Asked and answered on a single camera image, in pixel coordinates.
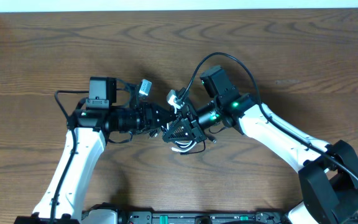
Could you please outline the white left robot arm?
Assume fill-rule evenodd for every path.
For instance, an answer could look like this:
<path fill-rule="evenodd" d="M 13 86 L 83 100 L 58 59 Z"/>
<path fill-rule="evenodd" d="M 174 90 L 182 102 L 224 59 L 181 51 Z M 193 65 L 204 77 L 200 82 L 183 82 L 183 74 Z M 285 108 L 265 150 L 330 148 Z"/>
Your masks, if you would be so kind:
<path fill-rule="evenodd" d="M 51 182 L 32 214 L 18 216 L 16 223 L 81 223 L 85 195 L 98 159 L 111 133 L 125 133 L 131 142 L 138 134 L 155 134 L 168 123 L 171 112 L 146 98 L 151 82 L 125 83 L 129 100 L 116 104 L 118 78 L 92 77 L 72 113 L 63 110 L 67 120 L 65 147 Z"/>

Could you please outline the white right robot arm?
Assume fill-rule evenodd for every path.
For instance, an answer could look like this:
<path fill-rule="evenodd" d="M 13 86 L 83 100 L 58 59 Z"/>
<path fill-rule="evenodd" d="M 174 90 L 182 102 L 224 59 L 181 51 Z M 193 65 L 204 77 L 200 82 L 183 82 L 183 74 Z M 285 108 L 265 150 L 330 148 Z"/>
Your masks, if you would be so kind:
<path fill-rule="evenodd" d="M 358 157 L 348 143 L 314 138 L 273 113 L 250 94 L 213 93 L 212 101 L 195 109 L 172 90 L 167 103 L 175 119 L 163 124 L 163 139 L 174 151 L 188 154 L 206 140 L 205 131 L 218 122 L 235 128 L 276 153 L 297 174 L 302 201 L 284 216 L 288 223 L 357 223 Z"/>

